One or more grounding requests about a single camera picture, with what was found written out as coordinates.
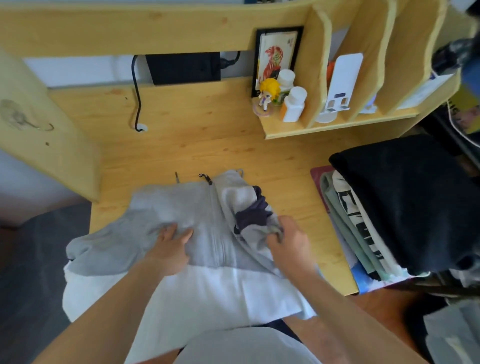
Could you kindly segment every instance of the yellow hair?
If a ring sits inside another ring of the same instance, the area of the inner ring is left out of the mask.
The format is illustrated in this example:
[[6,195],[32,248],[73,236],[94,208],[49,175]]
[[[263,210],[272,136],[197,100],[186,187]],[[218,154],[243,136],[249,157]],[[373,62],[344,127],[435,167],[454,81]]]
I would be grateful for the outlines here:
[[260,83],[260,92],[269,92],[272,94],[272,100],[280,95],[280,84],[275,78],[267,78]]

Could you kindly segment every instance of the person's left hand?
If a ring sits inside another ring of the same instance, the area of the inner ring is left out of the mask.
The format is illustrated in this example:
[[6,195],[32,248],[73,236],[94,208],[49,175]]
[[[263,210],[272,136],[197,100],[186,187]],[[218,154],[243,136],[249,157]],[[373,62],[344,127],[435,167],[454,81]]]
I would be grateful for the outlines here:
[[193,229],[187,229],[180,237],[172,239],[177,231],[177,224],[163,228],[156,243],[141,262],[153,265],[159,269],[162,276],[173,276],[179,273],[188,263],[185,244],[193,234]]

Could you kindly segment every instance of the red tiger illustration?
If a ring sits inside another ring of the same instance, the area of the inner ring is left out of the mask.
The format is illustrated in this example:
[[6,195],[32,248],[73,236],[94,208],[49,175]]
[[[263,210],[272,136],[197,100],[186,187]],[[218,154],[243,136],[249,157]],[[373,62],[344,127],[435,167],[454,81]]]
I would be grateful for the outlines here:
[[270,60],[264,70],[264,80],[267,78],[276,78],[280,72],[280,63],[283,58],[282,48],[278,46],[271,46],[265,51]]

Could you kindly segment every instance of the gray floor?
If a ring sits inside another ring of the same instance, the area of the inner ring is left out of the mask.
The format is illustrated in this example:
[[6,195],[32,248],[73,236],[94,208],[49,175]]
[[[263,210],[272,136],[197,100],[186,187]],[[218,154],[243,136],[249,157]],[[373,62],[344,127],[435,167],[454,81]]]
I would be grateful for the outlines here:
[[65,207],[27,221],[0,273],[0,363],[28,364],[69,324],[61,301],[66,245],[88,234],[91,204]]

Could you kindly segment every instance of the picture frame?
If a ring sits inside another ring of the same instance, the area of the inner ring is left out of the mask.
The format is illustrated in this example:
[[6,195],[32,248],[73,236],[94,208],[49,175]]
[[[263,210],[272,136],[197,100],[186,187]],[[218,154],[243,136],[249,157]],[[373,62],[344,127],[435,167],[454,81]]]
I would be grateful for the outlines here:
[[257,29],[253,60],[252,97],[260,94],[265,78],[277,78],[281,69],[294,70],[303,26]]

